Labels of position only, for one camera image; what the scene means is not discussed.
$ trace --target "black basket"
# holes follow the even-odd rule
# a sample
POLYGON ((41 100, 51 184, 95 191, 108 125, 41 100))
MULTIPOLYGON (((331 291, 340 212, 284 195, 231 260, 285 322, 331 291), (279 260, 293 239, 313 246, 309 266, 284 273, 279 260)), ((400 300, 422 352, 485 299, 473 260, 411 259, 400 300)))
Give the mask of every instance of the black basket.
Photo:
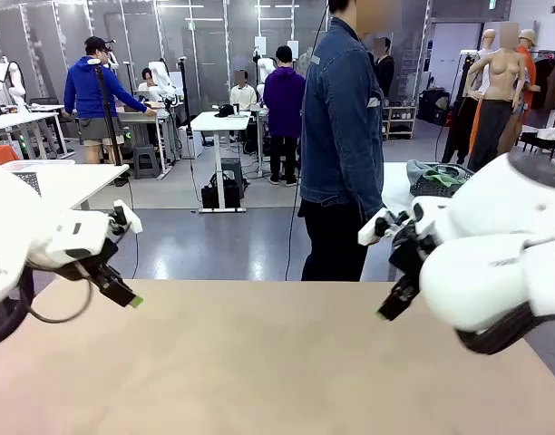
MULTIPOLYGON (((472 170, 464 168, 461 165, 451 164, 451 163, 427 163, 431 168, 436 166, 450 166, 452 168, 461 169, 465 172, 465 180, 470 179, 474 174, 472 170)), ((463 184, 452 185, 449 188, 445 187, 439 182, 430 181, 425 177, 420 177, 416 183, 411 186, 411 195, 414 197, 441 197, 441 198, 452 198, 457 190, 463 184)))

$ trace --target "purple hoodie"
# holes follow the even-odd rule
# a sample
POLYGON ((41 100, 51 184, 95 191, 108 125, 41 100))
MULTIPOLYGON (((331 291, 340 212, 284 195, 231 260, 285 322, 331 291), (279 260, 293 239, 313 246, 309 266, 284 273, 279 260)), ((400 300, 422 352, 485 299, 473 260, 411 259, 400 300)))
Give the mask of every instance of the purple hoodie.
POLYGON ((306 79, 293 68, 279 67, 266 80, 263 101, 269 109, 269 134, 299 138, 306 79))

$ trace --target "denim jacket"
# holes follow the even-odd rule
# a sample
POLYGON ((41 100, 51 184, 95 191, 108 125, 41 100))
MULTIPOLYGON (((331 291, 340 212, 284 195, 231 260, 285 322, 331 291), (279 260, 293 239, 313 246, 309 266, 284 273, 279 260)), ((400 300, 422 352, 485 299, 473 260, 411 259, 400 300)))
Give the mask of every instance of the denim jacket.
POLYGON ((356 33, 334 17, 307 70, 302 112, 303 199, 382 206, 382 91, 356 33))

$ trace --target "person in purple hoodie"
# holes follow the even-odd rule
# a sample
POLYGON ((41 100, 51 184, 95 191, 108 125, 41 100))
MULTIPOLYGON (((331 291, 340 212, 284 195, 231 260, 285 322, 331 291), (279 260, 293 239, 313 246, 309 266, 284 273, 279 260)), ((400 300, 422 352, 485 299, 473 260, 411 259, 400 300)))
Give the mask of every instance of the person in purple hoodie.
POLYGON ((282 45, 276 51, 277 69, 266 80, 263 101, 269 109, 269 134, 271 136, 271 184, 281 180, 281 156, 286 156, 284 172, 286 186, 295 186, 296 147, 302 132, 302 101, 306 79, 294 71, 292 50, 282 45))

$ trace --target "gray shorts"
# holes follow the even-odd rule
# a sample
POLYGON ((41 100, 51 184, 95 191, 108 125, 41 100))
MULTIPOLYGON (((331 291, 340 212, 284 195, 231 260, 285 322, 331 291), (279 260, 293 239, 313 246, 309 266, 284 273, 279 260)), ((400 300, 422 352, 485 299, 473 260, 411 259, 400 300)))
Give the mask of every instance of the gray shorts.
MULTIPOLYGON (((110 144, 110 132, 104 118, 80 118, 80 135, 84 141, 84 146, 100 145, 101 143, 110 144)), ((124 143, 122 136, 121 120, 118 117, 112 117, 112 125, 116 133, 116 141, 124 143)))

